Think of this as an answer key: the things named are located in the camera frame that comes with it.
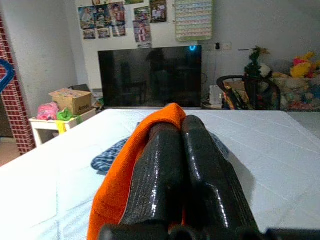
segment black tv screen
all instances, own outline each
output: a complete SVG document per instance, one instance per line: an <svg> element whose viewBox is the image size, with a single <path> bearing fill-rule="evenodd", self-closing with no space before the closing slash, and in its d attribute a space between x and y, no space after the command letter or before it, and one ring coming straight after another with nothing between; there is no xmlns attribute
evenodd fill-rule
<svg viewBox="0 0 320 240"><path fill-rule="evenodd" d="M106 107L201 105L201 46L99 51Z"/></svg>

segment floor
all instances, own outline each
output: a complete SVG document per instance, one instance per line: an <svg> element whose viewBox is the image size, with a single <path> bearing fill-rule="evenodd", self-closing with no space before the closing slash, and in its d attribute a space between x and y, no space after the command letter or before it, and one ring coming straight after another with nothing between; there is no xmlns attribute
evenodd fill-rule
<svg viewBox="0 0 320 240"><path fill-rule="evenodd" d="M288 112L288 114L320 139L320 112Z"/></svg>
<svg viewBox="0 0 320 240"><path fill-rule="evenodd" d="M20 156L18 147L13 138L0 139L0 167Z"/></svg>

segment pink plush toy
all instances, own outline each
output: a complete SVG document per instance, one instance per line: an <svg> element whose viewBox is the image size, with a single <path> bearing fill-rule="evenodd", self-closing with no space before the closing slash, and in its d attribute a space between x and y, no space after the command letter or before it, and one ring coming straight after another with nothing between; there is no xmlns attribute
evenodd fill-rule
<svg viewBox="0 0 320 240"><path fill-rule="evenodd" d="M59 107L55 102L40 105L38 107L38 115L36 119L38 120L57 120L57 113L59 112Z"/></svg>

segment brick wall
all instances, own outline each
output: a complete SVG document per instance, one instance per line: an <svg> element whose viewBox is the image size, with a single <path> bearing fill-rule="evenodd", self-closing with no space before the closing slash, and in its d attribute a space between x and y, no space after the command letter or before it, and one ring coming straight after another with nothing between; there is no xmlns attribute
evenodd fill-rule
<svg viewBox="0 0 320 240"><path fill-rule="evenodd" d="M8 43L2 16L0 15L0 58L15 66ZM0 68L0 78L6 71ZM17 74L13 80L2 91L1 98L7 113L13 136L16 140L20 154L25 154L36 147L32 129L28 121L28 115L22 97Z"/></svg>

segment orange cloth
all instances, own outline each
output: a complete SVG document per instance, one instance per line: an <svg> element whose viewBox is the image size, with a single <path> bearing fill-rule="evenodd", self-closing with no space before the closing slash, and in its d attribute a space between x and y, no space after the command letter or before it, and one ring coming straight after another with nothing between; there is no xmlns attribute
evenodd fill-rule
<svg viewBox="0 0 320 240"><path fill-rule="evenodd" d="M126 209L134 167L148 143L148 133L152 126L165 122L175 125L180 130L185 117L186 114L182 108L172 103L149 115L139 124L115 159L94 197L87 234L88 240L96 240L104 224L120 222Z"/></svg>

